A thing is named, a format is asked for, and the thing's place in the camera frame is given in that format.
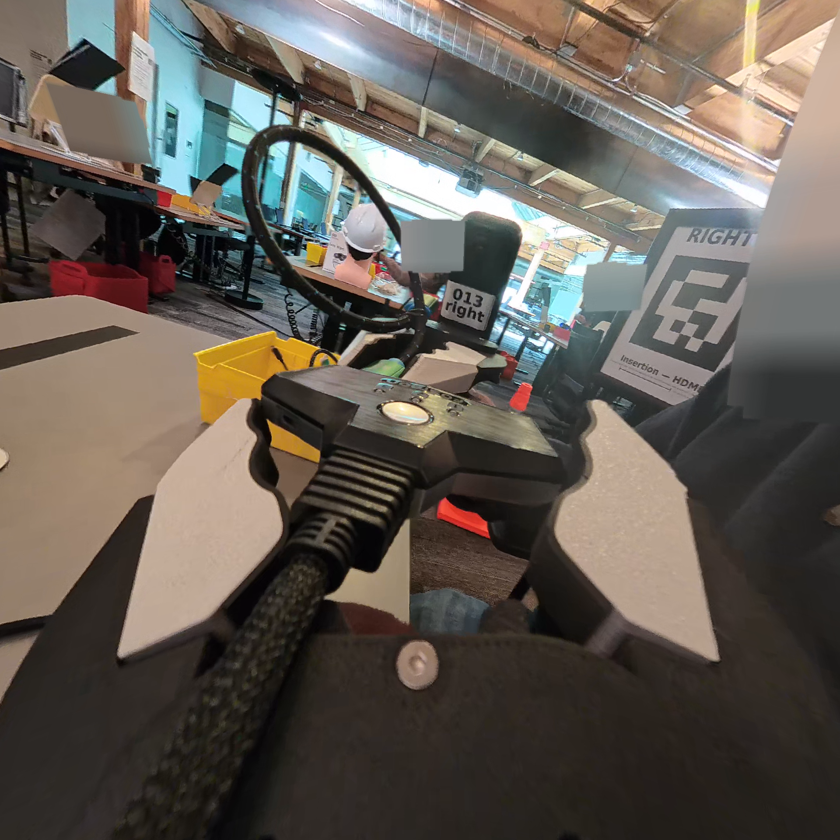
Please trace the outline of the grey hanging paper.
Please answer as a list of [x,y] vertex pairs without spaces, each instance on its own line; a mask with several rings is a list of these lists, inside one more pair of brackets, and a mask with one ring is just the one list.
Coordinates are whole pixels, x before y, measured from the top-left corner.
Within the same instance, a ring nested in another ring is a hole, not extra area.
[[30,228],[37,239],[70,260],[106,232],[106,216],[88,197],[65,190]]

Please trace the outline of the framed marker sign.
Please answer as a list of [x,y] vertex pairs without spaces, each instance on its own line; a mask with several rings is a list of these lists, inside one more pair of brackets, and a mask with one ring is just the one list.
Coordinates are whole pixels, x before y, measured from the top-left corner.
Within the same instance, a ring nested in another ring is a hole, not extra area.
[[673,406],[729,363],[762,217],[670,211],[647,253],[640,308],[614,321],[594,381],[632,403]]

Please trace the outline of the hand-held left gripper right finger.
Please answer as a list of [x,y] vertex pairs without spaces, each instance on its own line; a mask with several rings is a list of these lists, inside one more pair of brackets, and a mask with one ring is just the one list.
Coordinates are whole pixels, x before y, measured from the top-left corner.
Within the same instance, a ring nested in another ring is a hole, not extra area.
[[603,658],[640,639],[720,659],[686,489],[602,401],[586,405],[582,473],[563,490],[527,569],[559,635]]

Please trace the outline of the yellow plastic bin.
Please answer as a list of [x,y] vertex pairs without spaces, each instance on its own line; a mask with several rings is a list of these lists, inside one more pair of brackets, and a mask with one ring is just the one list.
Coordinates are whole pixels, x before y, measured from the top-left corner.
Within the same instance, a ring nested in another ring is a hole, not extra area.
[[204,424],[211,425],[237,401],[260,397],[262,385],[272,376],[285,373],[271,352],[277,347],[289,371],[307,369],[319,347],[299,339],[282,339],[276,332],[263,332],[194,353],[199,411]]

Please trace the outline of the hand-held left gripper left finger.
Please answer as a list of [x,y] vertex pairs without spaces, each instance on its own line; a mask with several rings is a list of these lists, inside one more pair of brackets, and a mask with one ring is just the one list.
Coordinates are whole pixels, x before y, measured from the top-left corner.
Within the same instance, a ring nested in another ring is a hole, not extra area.
[[159,481],[118,646],[123,662],[208,635],[279,551],[287,504],[259,402],[242,399]]

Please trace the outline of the mannequin head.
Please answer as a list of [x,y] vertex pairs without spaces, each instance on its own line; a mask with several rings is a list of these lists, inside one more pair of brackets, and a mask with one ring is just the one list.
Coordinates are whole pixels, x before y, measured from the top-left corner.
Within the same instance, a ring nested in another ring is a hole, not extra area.
[[336,280],[366,289],[372,282],[371,263],[375,253],[348,247],[348,255],[336,265],[333,275]]

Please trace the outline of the orange traffic cone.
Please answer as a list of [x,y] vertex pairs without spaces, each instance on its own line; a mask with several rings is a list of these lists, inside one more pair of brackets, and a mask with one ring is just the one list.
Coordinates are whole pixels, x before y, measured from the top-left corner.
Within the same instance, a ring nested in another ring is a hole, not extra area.
[[437,504],[436,514],[437,520],[472,532],[482,538],[490,538],[488,523],[485,519],[473,511],[466,511],[457,507],[447,499],[442,499]]

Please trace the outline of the white hard hat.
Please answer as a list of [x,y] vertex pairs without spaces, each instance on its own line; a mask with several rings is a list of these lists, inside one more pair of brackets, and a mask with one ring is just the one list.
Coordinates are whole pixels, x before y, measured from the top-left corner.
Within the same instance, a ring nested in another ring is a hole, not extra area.
[[366,254],[378,253],[386,243],[388,226],[376,205],[352,208],[343,223],[343,236],[350,249]]

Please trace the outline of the red storage tote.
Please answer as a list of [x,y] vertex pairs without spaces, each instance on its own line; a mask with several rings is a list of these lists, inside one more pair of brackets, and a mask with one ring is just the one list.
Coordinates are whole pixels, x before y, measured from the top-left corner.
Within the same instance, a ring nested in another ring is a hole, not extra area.
[[176,265],[168,255],[141,252],[138,271],[148,281],[151,298],[164,298],[175,292]]
[[49,283],[54,297],[96,298],[148,312],[149,281],[126,266],[53,259],[49,262]]

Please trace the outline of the person's legs blue jeans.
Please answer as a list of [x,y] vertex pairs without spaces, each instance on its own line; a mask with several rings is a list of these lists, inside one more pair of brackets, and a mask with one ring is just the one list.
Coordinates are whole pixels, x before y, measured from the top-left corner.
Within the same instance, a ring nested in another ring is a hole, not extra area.
[[490,606],[471,595],[442,589],[410,595],[409,622],[421,634],[476,634]]

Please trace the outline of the long wooden desk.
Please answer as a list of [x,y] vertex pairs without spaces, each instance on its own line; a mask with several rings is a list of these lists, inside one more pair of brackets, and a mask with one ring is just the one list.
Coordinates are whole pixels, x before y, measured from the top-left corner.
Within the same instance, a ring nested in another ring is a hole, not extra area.
[[[115,164],[94,161],[86,155],[73,154],[31,139],[15,131],[1,134],[2,175],[2,268],[23,271],[28,265],[44,263],[29,252],[28,226],[25,211],[23,180],[59,186],[105,202],[104,249],[106,262],[122,264],[132,269],[140,266],[140,221],[137,207],[151,207],[160,212],[172,202],[175,190],[144,180],[119,168]],[[23,250],[15,251],[9,240],[7,215],[12,205],[9,196],[9,176],[14,178],[17,212]]]

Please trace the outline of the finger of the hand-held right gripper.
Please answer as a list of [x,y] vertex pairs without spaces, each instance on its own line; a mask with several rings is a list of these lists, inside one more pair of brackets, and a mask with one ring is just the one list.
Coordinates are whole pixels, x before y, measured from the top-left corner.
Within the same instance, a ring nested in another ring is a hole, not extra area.
[[479,366],[487,360],[480,352],[456,343],[443,349],[419,353],[406,367],[406,380],[439,391],[467,393],[476,381]]
[[364,370],[397,359],[412,341],[411,332],[358,332],[343,350],[343,366]]

